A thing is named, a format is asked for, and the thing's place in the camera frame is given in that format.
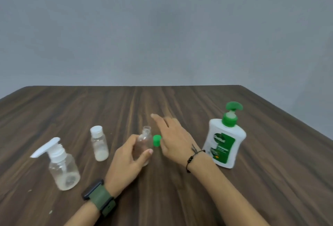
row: black bracelet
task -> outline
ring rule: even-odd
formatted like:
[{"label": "black bracelet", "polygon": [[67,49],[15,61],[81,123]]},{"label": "black bracelet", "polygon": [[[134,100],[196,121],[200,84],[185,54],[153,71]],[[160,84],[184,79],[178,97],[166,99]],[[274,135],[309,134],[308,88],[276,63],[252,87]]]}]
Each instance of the black bracelet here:
[{"label": "black bracelet", "polygon": [[194,157],[196,154],[198,154],[199,152],[202,152],[202,151],[203,151],[203,152],[206,152],[205,150],[197,151],[197,149],[194,147],[193,144],[192,144],[192,150],[193,150],[193,152],[194,152],[194,155],[189,157],[189,160],[187,161],[187,165],[186,165],[186,171],[187,171],[188,173],[190,173],[190,171],[187,169],[187,167],[189,166],[189,163],[191,163],[193,157]]}]

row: green label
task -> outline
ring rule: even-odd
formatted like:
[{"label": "green label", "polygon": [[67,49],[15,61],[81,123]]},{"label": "green label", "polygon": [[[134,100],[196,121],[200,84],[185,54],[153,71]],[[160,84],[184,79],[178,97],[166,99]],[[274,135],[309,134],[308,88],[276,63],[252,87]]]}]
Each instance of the green label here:
[{"label": "green label", "polygon": [[213,159],[220,161],[223,164],[226,164],[228,161],[230,149],[235,142],[235,139],[223,133],[216,133],[214,135],[214,140],[217,143],[217,147],[216,149],[210,148]]}]

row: watch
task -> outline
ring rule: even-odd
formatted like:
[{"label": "watch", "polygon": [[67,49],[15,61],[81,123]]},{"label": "watch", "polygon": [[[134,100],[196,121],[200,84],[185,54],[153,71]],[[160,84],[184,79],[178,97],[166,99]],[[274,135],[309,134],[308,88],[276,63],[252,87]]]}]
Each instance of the watch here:
[{"label": "watch", "polygon": [[104,180],[102,179],[94,181],[89,187],[87,187],[82,193],[82,198],[85,201],[91,200],[104,217],[106,217],[116,206],[114,198],[105,189]]}]

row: watch face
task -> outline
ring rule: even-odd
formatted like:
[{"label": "watch face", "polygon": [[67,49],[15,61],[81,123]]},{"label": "watch face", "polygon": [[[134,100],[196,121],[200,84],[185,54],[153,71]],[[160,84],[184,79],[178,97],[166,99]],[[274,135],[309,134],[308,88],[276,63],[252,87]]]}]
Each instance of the watch face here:
[{"label": "watch face", "polygon": [[81,194],[84,200],[89,200],[89,195],[98,187],[99,185],[104,185],[104,180],[95,180],[90,186],[88,186]]}]

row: wood grain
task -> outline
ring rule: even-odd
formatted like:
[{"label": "wood grain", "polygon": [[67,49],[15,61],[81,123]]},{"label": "wood grain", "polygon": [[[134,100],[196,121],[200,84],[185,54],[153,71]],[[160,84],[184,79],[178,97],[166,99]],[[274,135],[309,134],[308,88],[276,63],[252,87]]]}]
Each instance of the wood grain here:
[{"label": "wood grain", "polygon": [[[247,138],[235,167],[221,171],[271,225],[333,225],[332,140],[242,86],[34,86],[1,99],[0,225],[63,225],[130,134],[144,125],[159,133],[151,113],[178,118],[202,146],[209,120],[221,118],[229,101],[244,106],[238,124]],[[103,126],[110,148],[104,162],[90,144],[94,125]],[[52,137],[61,138],[81,173],[68,191],[56,188],[47,155],[29,158]],[[201,184],[158,148],[101,225],[224,223]]]}]

